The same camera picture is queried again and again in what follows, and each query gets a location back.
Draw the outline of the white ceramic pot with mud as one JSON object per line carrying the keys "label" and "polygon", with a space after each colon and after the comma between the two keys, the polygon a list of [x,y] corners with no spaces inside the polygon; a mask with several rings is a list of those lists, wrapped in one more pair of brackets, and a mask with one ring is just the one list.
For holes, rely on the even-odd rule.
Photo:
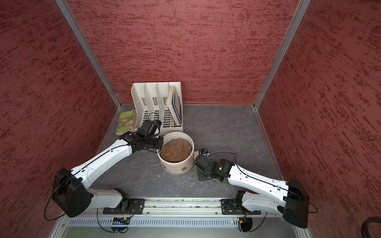
{"label": "white ceramic pot with mud", "polygon": [[189,171],[195,157],[192,138],[183,132],[171,132],[163,139],[163,146],[157,152],[162,168],[173,175]]}

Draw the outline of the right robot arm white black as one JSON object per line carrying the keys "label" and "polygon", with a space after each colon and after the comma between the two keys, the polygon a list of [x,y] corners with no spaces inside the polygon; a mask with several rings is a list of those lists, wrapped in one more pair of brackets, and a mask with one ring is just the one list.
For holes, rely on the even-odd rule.
{"label": "right robot arm white black", "polygon": [[281,214],[283,219],[299,228],[308,227],[310,197],[296,179],[276,180],[250,172],[226,159],[214,161],[199,154],[193,165],[203,173],[205,180],[219,181],[245,188],[234,198],[235,208],[243,214],[263,211]]}

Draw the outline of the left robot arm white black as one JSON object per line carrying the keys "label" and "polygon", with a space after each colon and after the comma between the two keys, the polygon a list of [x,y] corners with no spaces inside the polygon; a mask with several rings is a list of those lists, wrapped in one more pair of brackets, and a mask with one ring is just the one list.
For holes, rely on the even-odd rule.
{"label": "left robot arm white black", "polygon": [[131,211],[130,197],[121,189],[92,189],[91,185],[106,171],[137,151],[153,152],[163,146],[160,120],[145,120],[136,132],[128,131],[107,149],[74,167],[62,168],[54,177],[53,200],[70,218],[89,209],[110,208],[119,214]]}

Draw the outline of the green paperback book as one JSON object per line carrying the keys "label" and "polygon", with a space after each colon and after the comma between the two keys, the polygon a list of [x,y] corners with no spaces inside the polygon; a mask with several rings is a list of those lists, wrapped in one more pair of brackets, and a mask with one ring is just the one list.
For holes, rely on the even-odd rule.
{"label": "green paperback book", "polygon": [[132,131],[136,124],[136,110],[121,112],[118,117],[116,135],[122,135],[127,131]]}

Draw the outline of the white file organizer rack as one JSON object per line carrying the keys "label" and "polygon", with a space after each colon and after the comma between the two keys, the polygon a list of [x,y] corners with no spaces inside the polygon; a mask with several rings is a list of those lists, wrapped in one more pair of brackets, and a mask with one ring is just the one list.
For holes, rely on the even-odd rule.
{"label": "white file organizer rack", "polygon": [[174,131],[184,131],[183,125],[179,127],[175,125],[166,104],[170,85],[176,87],[183,109],[181,82],[133,83],[131,95],[136,110],[135,131],[141,127],[145,120],[160,120],[162,122],[161,135]]}

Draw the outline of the book in file rack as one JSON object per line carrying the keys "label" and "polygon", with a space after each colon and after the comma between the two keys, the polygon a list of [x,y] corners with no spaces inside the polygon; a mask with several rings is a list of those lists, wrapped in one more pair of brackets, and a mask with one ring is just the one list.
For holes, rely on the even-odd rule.
{"label": "book in file rack", "polygon": [[182,104],[174,85],[169,86],[167,107],[176,126],[182,125]]}

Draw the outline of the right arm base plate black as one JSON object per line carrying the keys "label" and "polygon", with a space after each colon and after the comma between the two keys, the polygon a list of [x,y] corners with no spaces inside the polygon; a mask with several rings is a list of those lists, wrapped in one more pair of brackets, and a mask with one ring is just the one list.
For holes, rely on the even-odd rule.
{"label": "right arm base plate black", "polygon": [[238,205],[234,205],[234,199],[221,199],[221,212],[223,215],[261,215],[261,211],[248,211]]}

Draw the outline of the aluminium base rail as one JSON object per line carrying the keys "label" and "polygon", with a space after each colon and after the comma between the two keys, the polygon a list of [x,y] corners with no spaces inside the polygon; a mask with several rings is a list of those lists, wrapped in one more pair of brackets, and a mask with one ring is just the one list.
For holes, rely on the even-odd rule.
{"label": "aluminium base rail", "polygon": [[[55,203],[69,216],[76,217],[86,210],[96,208],[116,208],[123,199],[129,200],[129,197],[120,194],[93,194],[85,197],[55,198]],[[221,199],[145,199],[143,214],[209,214],[214,210],[215,214],[222,214]]]}

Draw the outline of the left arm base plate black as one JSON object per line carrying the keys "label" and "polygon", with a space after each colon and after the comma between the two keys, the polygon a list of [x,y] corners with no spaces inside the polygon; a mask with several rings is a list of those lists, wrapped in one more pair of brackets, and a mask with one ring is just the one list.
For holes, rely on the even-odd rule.
{"label": "left arm base plate black", "polygon": [[143,198],[123,199],[116,208],[104,208],[102,213],[106,215],[141,215],[144,205],[145,199]]}

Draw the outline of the left corner aluminium post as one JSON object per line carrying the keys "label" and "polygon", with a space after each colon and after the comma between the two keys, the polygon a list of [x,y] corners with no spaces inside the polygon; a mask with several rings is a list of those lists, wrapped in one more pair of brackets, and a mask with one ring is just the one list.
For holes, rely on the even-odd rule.
{"label": "left corner aluminium post", "polygon": [[101,63],[99,62],[96,54],[94,53],[89,41],[87,40],[83,30],[81,29],[78,21],[76,20],[72,10],[70,9],[70,6],[67,1],[64,0],[55,0],[56,4],[58,5],[61,13],[63,14],[64,18],[66,19],[67,23],[69,24],[71,30],[73,31],[74,35],[76,36],[78,42],[82,46],[84,52],[86,53],[88,59],[90,60],[93,68],[97,72],[99,78],[101,79],[102,83],[104,84],[107,92],[111,96],[112,100],[114,101],[116,107],[120,109],[122,107],[122,102],[120,98],[118,97],[117,93],[115,92],[110,80],[108,79],[106,72],[104,71]]}

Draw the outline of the corner aluminium post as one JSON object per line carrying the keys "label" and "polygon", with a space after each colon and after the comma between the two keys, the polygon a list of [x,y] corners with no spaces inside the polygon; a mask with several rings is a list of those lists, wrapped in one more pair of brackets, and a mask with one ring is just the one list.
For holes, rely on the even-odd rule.
{"label": "corner aluminium post", "polygon": [[117,93],[115,92],[110,80],[108,79],[106,72],[104,71],[101,63],[99,62],[96,54],[94,53],[89,41],[87,40],[83,30],[81,29],[78,21],[76,20],[72,10],[70,9],[70,6],[67,1],[64,0],[55,0],[56,4],[58,5],[61,13],[63,14],[64,18],[66,19],[67,23],[69,24],[71,30],[73,31],[74,35],[76,36],[78,42],[82,46],[84,52],[86,53],[88,59],[90,60],[93,68],[97,72],[99,78],[101,79],[102,83],[104,84],[107,92],[111,96],[112,100],[114,101],[116,107],[120,109],[122,107],[122,102],[120,98],[118,97]]}
{"label": "corner aluminium post", "polygon": [[308,9],[308,6],[310,5],[311,3],[311,0],[300,0],[298,5],[297,5],[297,8],[294,12],[294,15],[290,21],[290,24],[286,30],[286,33],[283,37],[283,40],[279,46],[279,49],[277,51],[277,54],[274,58],[274,61],[270,67],[270,70],[266,76],[266,79],[264,81],[264,84],[258,94],[258,97],[257,99],[255,100],[255,103],[254,103],[254,108],[255,110],[258,110],[259,107],[260,107],[260,104],[262,102],[262,100],[264,99],[265,97],[265,94],[267,92],[267,90],[269,89],[270,85],[271,85],[271,82],[291,44],[291,41],[305,15],[305,12],[307,11]]}

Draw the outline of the right corner aluminium post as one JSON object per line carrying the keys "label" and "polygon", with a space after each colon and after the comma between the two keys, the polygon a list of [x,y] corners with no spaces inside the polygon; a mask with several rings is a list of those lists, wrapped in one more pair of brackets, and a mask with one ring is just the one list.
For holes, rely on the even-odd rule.
{"label": "right corner aluminium post", "polygon": [[277,51],[277,54],[274,58],[274,61],[270,67],[270,70],[266,76],[266,79],[264,81],[264,84],[258,94],[258,97],[257,99],[255,100],[255,103],[254,103],[254,108],[255,110],[258,110],[259,107],[260,107],[260,104],[262,102],[262,100],[264,99],[265,97],[265,94],[267,92],[267,90],[269,89],[270,85],[271,85],[271,82],[291,44],[291,41],[305,15],[305,12],[307,11],[308,9],[308,6],[310,5],[311,3],[311,0],[300,0],[298,5],[297,5],[297,8],[294,12],[294,15],[290,21],[290,24],[286,30],[286,33],[283,37],[283,40],[279,46],[279,49]]}

